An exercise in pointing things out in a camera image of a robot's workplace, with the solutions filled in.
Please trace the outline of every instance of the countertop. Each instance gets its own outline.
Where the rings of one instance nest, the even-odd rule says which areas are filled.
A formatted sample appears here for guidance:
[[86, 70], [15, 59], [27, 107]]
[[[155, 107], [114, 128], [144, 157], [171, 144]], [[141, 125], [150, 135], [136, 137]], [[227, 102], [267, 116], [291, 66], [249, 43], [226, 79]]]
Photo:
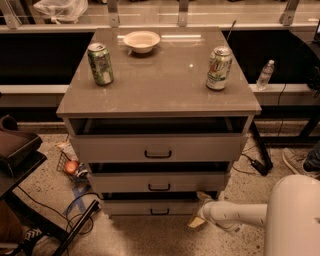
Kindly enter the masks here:
[[98, 29], [92, 42], [110, 51], [114, 81], [95, 84], [86, 53], [58, 108], [60, 117], [254, 115], [261, 109], [234, 59], [226, 88], [206, 86], [219, 28], [150, 28], [161, 37], [148, 54], [129, 53], [123, 37], [136, 29]]

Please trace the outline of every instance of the black drawer pull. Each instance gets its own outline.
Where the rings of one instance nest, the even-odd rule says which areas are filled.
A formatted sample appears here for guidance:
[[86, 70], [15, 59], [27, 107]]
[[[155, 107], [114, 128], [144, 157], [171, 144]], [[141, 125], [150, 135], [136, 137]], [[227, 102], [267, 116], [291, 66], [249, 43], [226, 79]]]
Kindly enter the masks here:
[[148, 184], [148, 188], [150, 191], [169, 191], [171, 186], [170, 186], [170, 184], [168, 184], [167, 188], [152, 188], [152, 185]]
[[167, 154], [165, 154], [165, 155], [148, 153], [147, 150], [144, 151], [144, 156], [146, 158], [156, 158], [156, 159], [159, 159], [159, 158], [170, 158], [171, 155], [172, 155], [172, 150], [169, 150], [169, 152]]
[[150, 209], [150, 214], [151, 215], [168, 215], [169, 208], [167, 208], [167, 211], [165, 211], [165, 212], [160, 212], [159, 210], [156, 212], [156, 211], [153, 211], [152, 209]]

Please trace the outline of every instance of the white bowl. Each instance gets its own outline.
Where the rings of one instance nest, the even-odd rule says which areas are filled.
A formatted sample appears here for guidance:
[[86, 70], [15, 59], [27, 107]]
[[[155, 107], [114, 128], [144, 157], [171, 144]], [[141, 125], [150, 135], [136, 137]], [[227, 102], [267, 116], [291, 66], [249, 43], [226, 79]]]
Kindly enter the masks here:
[[147, 53], [160, 42], [160, 37], [150, 31], [136, 31], [126, 35], [123, 41], [132, 51], [136, 53]]

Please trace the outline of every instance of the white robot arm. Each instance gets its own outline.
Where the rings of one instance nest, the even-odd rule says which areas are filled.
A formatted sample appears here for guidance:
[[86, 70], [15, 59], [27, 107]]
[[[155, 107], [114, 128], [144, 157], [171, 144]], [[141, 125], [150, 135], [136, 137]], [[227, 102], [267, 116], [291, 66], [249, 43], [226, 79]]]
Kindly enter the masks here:
[[320, 255], [320, 181], [290, 175], [273, 188], [268, 204], [234, 204], [215, 201], [198, 192], [200, 207], [189, 222], [197, 227], [205, 221], [225, 231], [241, 224], [265, 229], [265, 256]]

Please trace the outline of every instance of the beverage can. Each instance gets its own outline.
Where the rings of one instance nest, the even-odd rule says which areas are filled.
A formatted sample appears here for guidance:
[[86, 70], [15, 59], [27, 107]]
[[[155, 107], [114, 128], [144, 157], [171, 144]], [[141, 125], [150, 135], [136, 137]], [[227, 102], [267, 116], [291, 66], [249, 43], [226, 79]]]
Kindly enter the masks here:
[[109, 51], [103, 43], [92, 43], [88, 47], [88, 59], [94, 81], [97, 85], [107, 85], [113, 81]]
[[210, 55], [206, 85], [210, 89], [225, 88], [232, 64], [232, 50], [227, 46], [215, 47]]

